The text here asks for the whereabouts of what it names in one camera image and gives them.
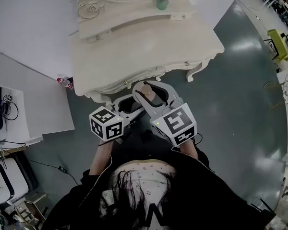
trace small vase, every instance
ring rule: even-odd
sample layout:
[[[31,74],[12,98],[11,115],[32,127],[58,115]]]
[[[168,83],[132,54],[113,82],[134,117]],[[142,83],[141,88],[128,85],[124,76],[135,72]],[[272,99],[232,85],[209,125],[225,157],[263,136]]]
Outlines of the small vase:
[[[166,9],[168,6],[168,0],[157,0],[157,8],[160,10]]]

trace vanity table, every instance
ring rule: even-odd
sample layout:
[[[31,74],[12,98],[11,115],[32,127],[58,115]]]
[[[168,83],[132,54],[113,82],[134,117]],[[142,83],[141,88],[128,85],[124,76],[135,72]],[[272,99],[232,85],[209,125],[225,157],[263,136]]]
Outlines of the vanity table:
[[[189,0],[78,0],[79,32],[71,36],[77,95],[110,104],[105,94],[185,69],[187,81],[224,47]]]

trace black jacket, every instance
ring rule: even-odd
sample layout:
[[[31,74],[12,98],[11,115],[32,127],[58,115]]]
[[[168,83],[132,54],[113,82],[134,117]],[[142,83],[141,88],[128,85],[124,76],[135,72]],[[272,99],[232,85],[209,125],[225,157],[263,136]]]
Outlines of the black jacket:
[[[196,160],[169,148],[170,144],[164,139],[154,135],[148,136],[148,142],[147,137],[144,142],[145,149],[156,147],[157,144],[158,148],[163,145],[167,147],[168,152],[157,153],[153,157],[148,153],[147,158],[160,159],[171,164],[177,173],[184,177],[185,183],[182,187],[190,192],[188,195],[182,193],[181,200],[186,202],[184,209],[177,209],[175,212],[177,221],[181,221],[181,229],[186,228],[183,225],[185,217],[194,219],[194,229],[264,229],[268,221],[209,169],[209,161],[204,153],[197,149],[199,160]],[[143,143],[143,137],[133,137],[130,141],[133,149],[134,139],[137,140],[137,144],[140,143],[139,146]],[[84,172],[82,185],[74,187],[55,205],[44,223],[43,230],[60,229],[68,224],[71,224],[71,229],[101,229],[102,226],[96,226],[88,219],[93,219],[97,214],[100,196],[102,191],[107,189],[110,175],[118,166],[132,160],[122,155],[128,154],[128,151],[120,151],[120,154],[120,162],[117,162],[113,155],[100,176],[89,176],[89,171]]]

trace gray floor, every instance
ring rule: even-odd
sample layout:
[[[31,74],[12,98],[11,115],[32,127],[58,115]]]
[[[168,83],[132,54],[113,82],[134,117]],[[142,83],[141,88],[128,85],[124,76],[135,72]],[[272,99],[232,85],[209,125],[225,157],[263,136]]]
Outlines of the gray floor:
[[[287,122],[284,105],[268,109],[282,98],[281,90],[263,89],[267,82],[277,82],[273,63],[238,4],[230,7],[215,32],[225,52],[195,74],[193,82],[186,81],[182,70],[167,73],[162,81],[171,84],[191,108],[204,137],[199,148],[217,175],[249,203],[263,195],[275,207],[285,168],[281,158],[287,149]],[[88,115],[99,105],[71,91],[68,99],[75,130],[45,135],[43,142],[25,153],[29,159],[65,167],[80,181],[97,148]],[[31,165],[50,207],[74,186],[69,176],[56,169]],[[217,192],[217,185],[210,186]]]

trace human arm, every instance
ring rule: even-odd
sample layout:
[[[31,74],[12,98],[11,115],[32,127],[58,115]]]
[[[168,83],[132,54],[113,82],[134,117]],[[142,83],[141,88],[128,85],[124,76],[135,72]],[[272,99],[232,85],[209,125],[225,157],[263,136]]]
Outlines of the human arm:
[[[98,147],[89,175],[100,175],[105,170],[111,156],[113,143],[114,141],[111,141]]]
[[[180,145],[180,151],[198,160],[198,154],[191,139],[183,142]]]

